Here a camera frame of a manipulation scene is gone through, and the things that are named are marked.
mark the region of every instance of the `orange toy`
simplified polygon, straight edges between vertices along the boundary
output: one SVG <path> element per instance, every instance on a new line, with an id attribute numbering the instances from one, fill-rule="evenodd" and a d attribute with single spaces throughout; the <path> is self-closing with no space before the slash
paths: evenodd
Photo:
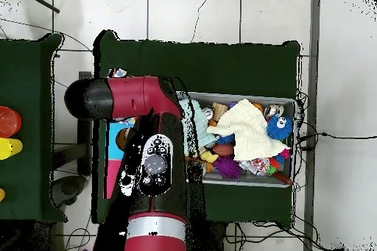
<path id="1" fill-rule="evenodd" d="M 212 150 L 217 153 L 219 156 L 227 157 L 233 154 L 233 145 L 232 144 L 217 144 L 212 147 Z"/>
<path id="2" fill-rule="evenodd" d="M 209 127 L 217 127 L 217 122 L 215 122 L 213 119 L 211 119 L 211 120 L 208 122 L 208 126 L 209 126 Z"/>
<path id="3" fill-rule="evenodd" d="M 254 106 L 256 106 L 260 111 L 261 113 L 263 113 L 263 107 L 261 104 L 258 104 L 258 103 L 252 103 Z"/>

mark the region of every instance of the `plastic bin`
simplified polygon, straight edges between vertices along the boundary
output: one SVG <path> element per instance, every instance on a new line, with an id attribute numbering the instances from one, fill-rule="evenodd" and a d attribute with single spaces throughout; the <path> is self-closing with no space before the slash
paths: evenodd
<path id="1" fill-rule="evenodd" d="M 278 171 L 284 173 L 287 177 L 293 180 L 295 174 L 295 139 L 296 139 L 296 118 L 297 118 L 297 102 L 294 99 L 282 99 L 275 97 L 262 96 L 242 96 L 229 94 L 215 94 L 215 93 L 188 93 L 191 99 L 199 102 L 200 107 L 211 106 L 214 102 L 229 105 L 230 102 L 239 102 L 242 99 L 248 99 L 250 102 L 259 103 L 265 108 L 269 104 L 279 104 L 284 106 L 284 116 L 290 117 L 293 122 L 293 133 L 283 141 L 286 145 L 291 147 L 291 157 L 287 159 L 284 165 L 281 165 Z M 187 96 L 182 92 L 177 92 L 178 99 L 185 99 Z M 257 176 L 250 172 L 242 171 L 241 177 L 236 180 L 230 180 L 222 177 L 218 172 L 211 172 L 205 174 L 202 178 L 203 183 L 211 183 L 218 185 L 240 185 L 240 186 L 264 186 L 264 187 L 288 187 L 281 181 L 272 176 Z"/>

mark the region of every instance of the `green table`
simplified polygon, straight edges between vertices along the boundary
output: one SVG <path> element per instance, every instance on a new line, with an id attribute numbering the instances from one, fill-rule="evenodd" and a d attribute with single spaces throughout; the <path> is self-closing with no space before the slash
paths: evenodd
<path id="1" fill-rule="evenodd" d="M 64 222 L 50 200 L 52 180 L 52 56 L 62 36 L 38 41 L 0 40 L 0 105 L 21 115 L 14 135 L 23 142 L 19 154 L 0 160 L 0 219 Z"/>
<path id="2" fill-rule="evenodd" d="M 188 91 L 253 96 L 296 97 L 296 41 L 281 46 L 245 43 L 170 43 L 126 41 L 110 30 L 96 39 L 95 74 L 108 75 L 122 67 L 131 75 L 179 77 Z M 176 89 L 182 90 L 179 82 Z M 105 158 L 105 123 L 99 125 L 99 158 Z M 109 201 L 102 198 L 104 160 L 99 160 L 98 222 L 107 214 Z M 279 221 L 290 226 L 292 187 L 263 188 L 205 184 L 207 219 L 223 222 Z"/>

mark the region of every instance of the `orange cup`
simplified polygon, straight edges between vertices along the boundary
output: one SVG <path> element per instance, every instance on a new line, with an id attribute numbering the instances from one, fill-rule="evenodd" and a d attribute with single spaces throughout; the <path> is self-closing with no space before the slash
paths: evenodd
<path id="1" fill-rule="evenodd" d="M 0 106 L 0 138 L 9 138 L 21 128 L 20 115 L 8 107 Z"/>

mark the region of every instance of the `white cloth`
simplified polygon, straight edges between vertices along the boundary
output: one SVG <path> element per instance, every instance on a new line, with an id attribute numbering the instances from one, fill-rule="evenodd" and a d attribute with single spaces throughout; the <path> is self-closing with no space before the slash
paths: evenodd
<path id="1" fill-rule="evenodd" d="M 216 127 L 208 127 L 207 133 L 226 136 L 235 135 L 234 160 L 271 158 L 289 149 L 267 135 L 267 122 L 261 111 L 243 99 L 229 109 Z"/>

